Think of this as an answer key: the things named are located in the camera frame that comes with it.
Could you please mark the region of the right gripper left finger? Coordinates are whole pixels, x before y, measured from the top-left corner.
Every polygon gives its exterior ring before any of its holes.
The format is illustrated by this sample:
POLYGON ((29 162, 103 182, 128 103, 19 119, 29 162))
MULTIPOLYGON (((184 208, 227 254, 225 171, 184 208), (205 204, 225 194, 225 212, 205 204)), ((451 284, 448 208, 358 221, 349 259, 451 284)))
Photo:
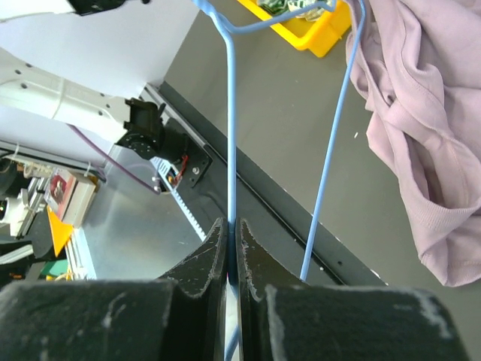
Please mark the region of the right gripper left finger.
POLYGON ((221 360, 227 222, 153 281, 18 281, 1 292, 3 360, 221 360))

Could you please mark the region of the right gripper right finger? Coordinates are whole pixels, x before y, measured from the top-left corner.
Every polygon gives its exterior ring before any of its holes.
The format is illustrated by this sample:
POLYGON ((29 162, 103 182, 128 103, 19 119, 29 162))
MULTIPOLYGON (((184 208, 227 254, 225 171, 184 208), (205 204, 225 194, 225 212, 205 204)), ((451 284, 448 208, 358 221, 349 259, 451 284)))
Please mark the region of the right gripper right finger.
POLYGON ((466 360, 432 294, 391 287, 311 286, 236 226, 242 360, 466 360))

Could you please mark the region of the lilac tank top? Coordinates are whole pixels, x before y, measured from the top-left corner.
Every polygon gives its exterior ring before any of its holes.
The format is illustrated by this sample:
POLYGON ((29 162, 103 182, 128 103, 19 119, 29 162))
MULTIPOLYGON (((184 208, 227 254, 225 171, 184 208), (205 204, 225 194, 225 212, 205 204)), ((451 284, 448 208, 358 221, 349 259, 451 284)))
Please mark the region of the lilac tank top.
POLYGON ((480 3, 348 5, 368 145, 398 179, 418 258, 444 286, 478 281, 480 3))

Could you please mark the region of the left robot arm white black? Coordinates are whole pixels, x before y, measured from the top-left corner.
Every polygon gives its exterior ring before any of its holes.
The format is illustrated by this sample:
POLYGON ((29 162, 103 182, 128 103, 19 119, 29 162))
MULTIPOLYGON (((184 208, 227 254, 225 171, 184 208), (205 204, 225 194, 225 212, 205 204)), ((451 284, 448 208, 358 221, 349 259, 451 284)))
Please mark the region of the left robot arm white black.
MULTIPOLYGON (((47 14, 86 17, 116 11, 128 2, 1 1, 1 23, 47 14)), ((180 22, 187 15, 188 25, 182 25, 187 30, 194 17, 194 5, 187 1, 180 1, 180 5, 168 2, 171 5, 155 9, 165 11, 161 20, 168 19, 168 25, 173 25, 174 19, 180 22)), ((160 157, 181 162, 189 151, 187 135, 162 123, 166 104, 99 92, 29 64, 2 47, 1 106, 65 123, 80 136, 83 134, 78 127, 89 130, 146 160, 160 157)))

